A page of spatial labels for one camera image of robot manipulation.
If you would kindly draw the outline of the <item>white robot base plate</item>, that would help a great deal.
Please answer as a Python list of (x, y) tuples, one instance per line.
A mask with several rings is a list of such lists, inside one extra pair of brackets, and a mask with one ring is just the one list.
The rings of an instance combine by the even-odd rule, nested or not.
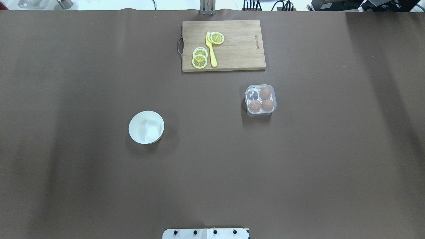
[(249, 229), (245, 228), (182, 228), (167, 229), (163, 239), (249, 239)]

